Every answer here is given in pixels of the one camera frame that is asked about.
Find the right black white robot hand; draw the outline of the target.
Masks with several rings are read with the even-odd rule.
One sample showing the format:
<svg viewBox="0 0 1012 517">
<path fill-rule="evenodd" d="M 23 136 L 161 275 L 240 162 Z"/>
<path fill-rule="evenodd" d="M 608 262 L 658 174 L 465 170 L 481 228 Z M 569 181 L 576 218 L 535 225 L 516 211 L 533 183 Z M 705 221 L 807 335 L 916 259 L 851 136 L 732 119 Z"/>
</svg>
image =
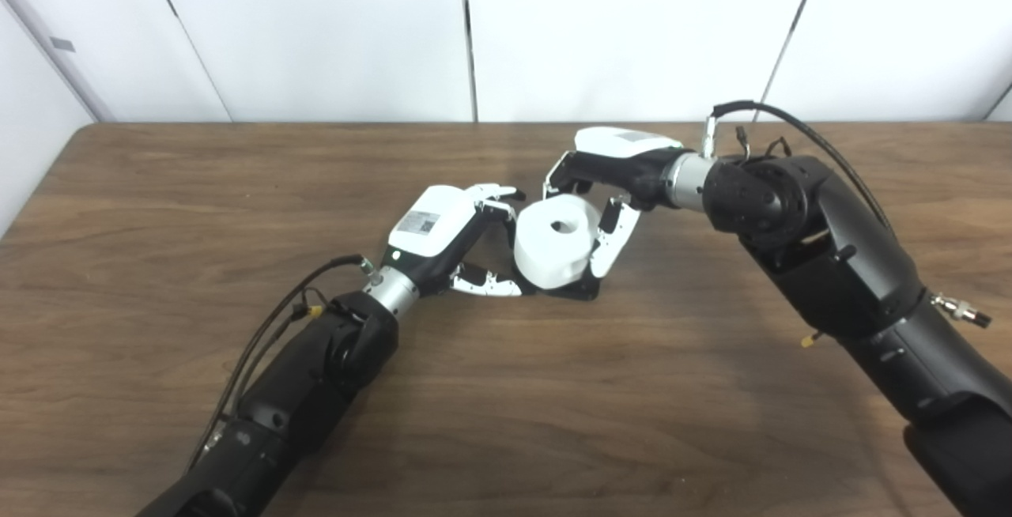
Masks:
<svg viewBox="0 0 1012 517">
<path fill-rule="evenodd" d="M 667 171 L 685 153 L 672 138 L 640 130 L 592 126 L 578 130 L 575 147 L 547 172 L 543 198 L 585 195 L 594 185 L 621 190 L 605 205 L 591 246 L 586 275 L 604 278 L 632 236 L 640 216 L 658 205 L 673 207 Z"/>
</svg>

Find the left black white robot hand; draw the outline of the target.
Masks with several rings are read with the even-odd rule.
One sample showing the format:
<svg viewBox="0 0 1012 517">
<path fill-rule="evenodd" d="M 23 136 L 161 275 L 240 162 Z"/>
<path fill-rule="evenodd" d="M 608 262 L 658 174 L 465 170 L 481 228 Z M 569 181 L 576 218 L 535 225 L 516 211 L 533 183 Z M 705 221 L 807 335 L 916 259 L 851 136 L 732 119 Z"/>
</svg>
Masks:
<svg viewBox="0 0 1012 517">
<path fill-rule="evenodd" d="M 527 196 L 513 186 L 476 184 L 428 187 L 391 230 L 382 260 L 409 282 L 417 298 L 448 290 L 491 297 L 530 295 L 517 280 L 465 261 L 494 225 L 503 225 L 512 247 L 517 214 L 511 201 Z"/>
</svg>

